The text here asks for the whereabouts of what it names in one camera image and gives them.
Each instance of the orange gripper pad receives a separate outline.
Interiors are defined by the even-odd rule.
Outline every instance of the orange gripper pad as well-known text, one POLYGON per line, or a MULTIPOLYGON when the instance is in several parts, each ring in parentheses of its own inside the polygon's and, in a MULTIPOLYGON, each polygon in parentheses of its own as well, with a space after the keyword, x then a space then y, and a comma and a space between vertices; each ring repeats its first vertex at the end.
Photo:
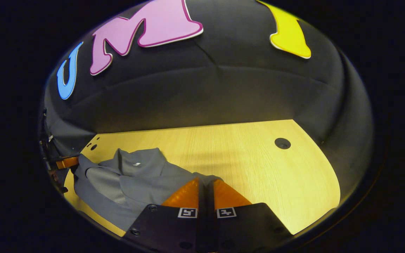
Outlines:
POLYGON ((252 205, 249 200, 219 179, 213 183, 213 192, 215 209, 252 205))
POLYGON ((175 191, 162 205, 175 208, 198 208, 198 186, 199 178, 196 177, 175 191))

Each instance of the wooden table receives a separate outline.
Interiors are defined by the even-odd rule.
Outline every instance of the wooden table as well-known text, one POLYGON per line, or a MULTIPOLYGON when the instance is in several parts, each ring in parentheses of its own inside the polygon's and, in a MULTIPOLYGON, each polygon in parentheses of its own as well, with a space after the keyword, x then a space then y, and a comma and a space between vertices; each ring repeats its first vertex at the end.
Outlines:
MULTIPOLYGON (((292 234, 340 200, 331 164, 294 120, 98 134, 90 143, 82 154, 95 163, 112 159, 118 148, 133 152, 158 147, 169 162, 190 172, 220 176, 252 203, 267 203, 292 234), (277 138, 289 140, 291 147, 278 148, 277 138)), ((71 205, 124 235, 76 196, 71 172, 65 186, 71 205)))

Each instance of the pink letter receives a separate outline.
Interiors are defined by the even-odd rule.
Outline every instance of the pink letter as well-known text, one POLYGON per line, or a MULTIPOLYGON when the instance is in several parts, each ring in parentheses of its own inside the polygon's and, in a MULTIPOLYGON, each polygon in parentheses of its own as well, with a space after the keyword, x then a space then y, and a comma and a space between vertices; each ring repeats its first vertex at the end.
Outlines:
POLYGON ((141 47, 185 40, 203 32, 203 25, 190 19, 185 0, 153 0, 131 19, 117 17, 96 30, 90 74, 95 76, 111 64, 113 56, 106 53, 106 42, 121 56, 127 55, 142 22, 144 30, 137 42, 141 47))

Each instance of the screw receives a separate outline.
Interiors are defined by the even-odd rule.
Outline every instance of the screw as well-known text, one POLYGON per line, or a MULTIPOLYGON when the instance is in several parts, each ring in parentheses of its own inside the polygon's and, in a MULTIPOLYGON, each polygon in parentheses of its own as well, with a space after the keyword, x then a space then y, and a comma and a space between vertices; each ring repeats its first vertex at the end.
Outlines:
POLYGON ((140 234, 140 231, 138 231, 137 229, 131 229, 130 230, 130 232, 133 234, 133 235, 139 235, 140 234))
POLYGON ((148 208, 153 212, 157 211, 157 206, 156 205, 150 205, 150 206, 148 206, 148 208))

